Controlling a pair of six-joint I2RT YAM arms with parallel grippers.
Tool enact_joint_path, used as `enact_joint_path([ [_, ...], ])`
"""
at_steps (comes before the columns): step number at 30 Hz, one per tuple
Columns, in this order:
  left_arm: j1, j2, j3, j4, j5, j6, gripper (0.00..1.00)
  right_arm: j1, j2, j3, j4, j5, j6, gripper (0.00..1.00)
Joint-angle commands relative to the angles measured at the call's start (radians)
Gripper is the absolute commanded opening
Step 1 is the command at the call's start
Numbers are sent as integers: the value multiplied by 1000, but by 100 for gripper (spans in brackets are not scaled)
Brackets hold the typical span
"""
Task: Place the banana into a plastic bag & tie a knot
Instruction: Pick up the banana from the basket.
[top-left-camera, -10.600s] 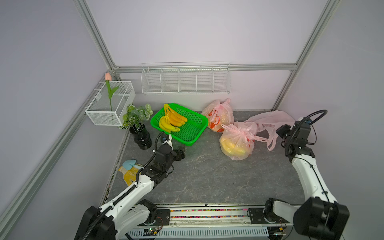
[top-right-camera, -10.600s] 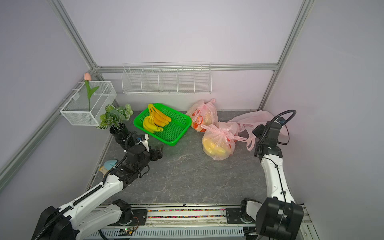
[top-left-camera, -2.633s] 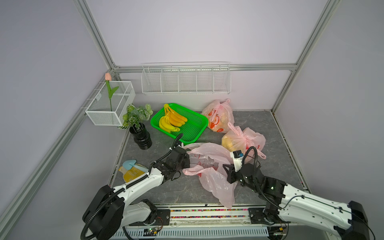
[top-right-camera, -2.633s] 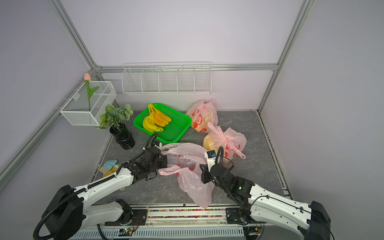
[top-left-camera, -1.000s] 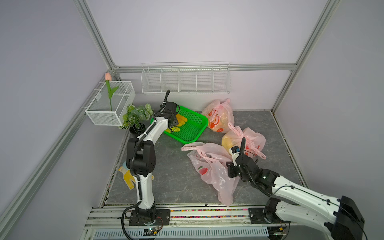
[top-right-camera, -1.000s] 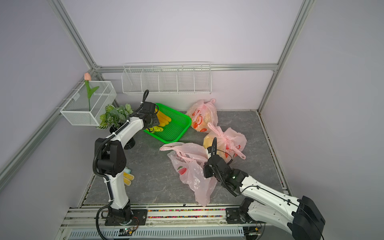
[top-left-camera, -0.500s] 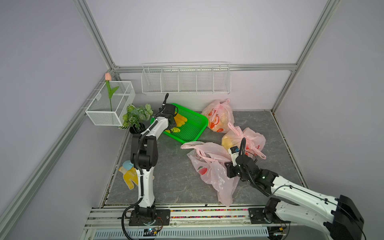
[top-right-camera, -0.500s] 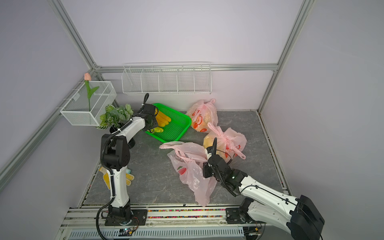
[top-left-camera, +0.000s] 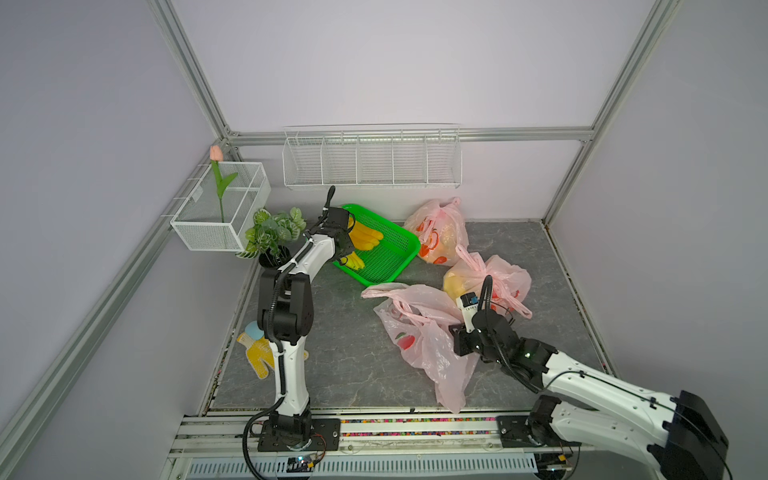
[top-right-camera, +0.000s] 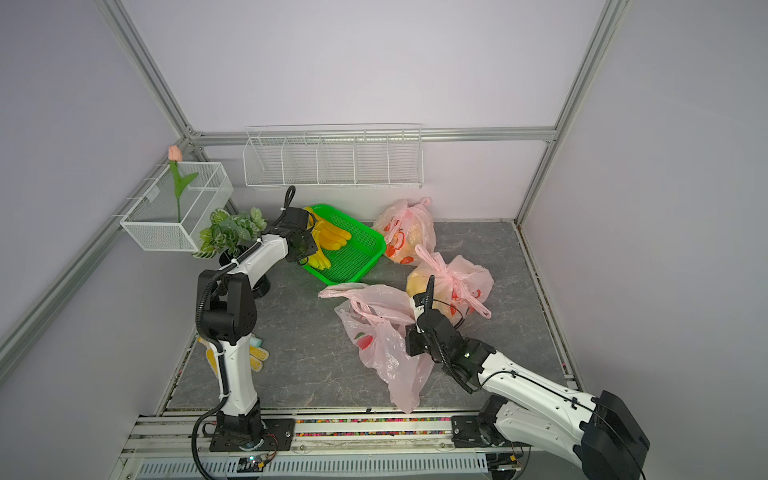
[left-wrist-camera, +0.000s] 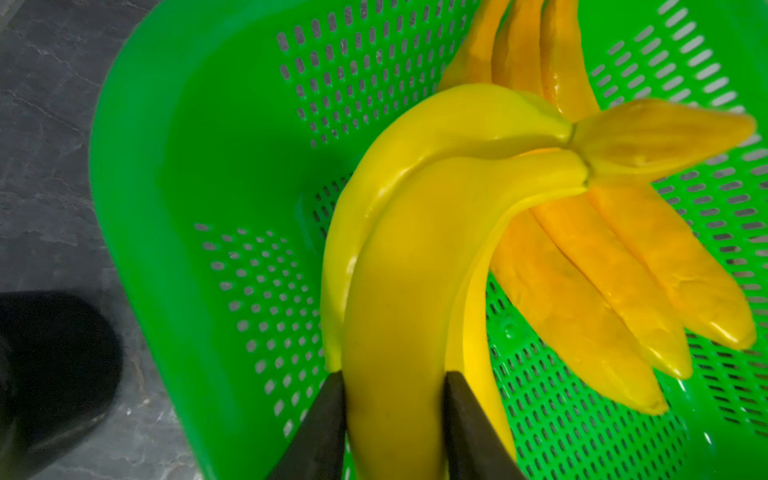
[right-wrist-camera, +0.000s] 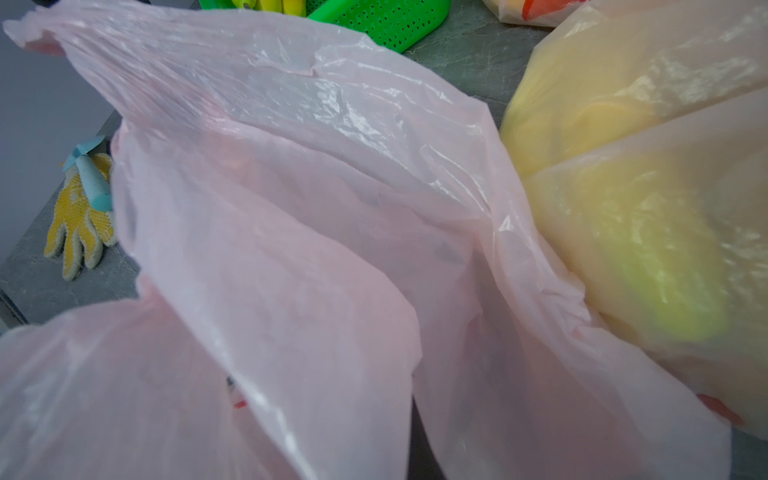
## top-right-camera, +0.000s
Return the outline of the printed pink plastic bag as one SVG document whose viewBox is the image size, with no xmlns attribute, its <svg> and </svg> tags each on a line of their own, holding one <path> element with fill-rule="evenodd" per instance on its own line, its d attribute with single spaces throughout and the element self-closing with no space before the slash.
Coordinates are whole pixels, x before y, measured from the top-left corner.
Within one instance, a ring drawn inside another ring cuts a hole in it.
<svg viewBox="0 0 768 480">
<path fill-rule="evenodd" d="M 440 253 L 430 253 L 421 245 L 415 248 L 415 255 L 421 262 L 407 278 L 406 292 L 410 297 L 425 293 L 429 278 L 434 276 L 435 307 L 453 325 L 473 312 L 491 318 L 491 311 L 484 305 L 494 285 L 488 269 L 461 255 L 446 262 Z"/>
<path fill-rule="evenodd" d="M 421 262 L 416 254 L 418 245 L 428 252 L 435 250 L 437 237 L 434 220 L 428 210 L 431 203 L 430 197 L 424 197 L 414 204 L 401 199 L 374 221 L 373 229 L 385 239 L 385 256 L 388 259 L 396 264 L 416 266 Z"/>
</svg>

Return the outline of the plain pink plastic bag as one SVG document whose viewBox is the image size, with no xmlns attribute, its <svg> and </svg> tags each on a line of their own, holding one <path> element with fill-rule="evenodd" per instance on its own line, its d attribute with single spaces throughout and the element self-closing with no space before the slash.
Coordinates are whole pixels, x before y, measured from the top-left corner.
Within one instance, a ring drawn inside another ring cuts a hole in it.
<svg viewBox="0 0 768 480">
<path fill-rule="evenodd" d="M 343 300 L 335 312 L 361 362 L 387 384 L 390 400 L 399 410 L 407 414 L 416 410 L 434 361 L 427 354 L 406 352 L 406 328 L 415 324 L 407 293 L 383 284 L 344 283 L 326 287 L 318 297 Z"/>
</svg>

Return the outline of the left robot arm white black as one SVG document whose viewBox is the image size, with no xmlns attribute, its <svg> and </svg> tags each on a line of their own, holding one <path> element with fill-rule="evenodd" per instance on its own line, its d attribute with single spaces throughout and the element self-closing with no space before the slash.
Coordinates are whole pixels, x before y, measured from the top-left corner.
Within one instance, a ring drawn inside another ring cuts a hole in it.
<svg viewBox="0 0 768 480">
<path fill-rule="evenodd" d="M 247 250 L 217 270 L 198 277 L 195 325 L 211 346 L 218 370 L 216 438 L 230 437 L 245 451 L 267 436 L 250 367 L 250 337 L 257 321 L 254 289 L 282 260 L 300 262 L 317 252 L 316 219 L 306 210 L 284 207 L 278 219 Z"/>
</svg>

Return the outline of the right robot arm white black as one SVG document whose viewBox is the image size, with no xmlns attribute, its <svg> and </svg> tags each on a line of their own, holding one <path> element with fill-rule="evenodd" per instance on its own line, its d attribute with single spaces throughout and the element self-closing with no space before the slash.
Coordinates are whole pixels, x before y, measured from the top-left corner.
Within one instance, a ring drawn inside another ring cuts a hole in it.
<svg viewBox="0 0 768 480">
<path fill-rule="evenodd" d="M 418 307 L 406 351 L 429 355 L 469 394 L 489 393 L 481 445 L 524 443 L 581 468 L 589 479 L 642 479 L 650 440 L 617 395 L 557 384 L 491 345 L 464 337 L 438 310 Z"/>
</svg>

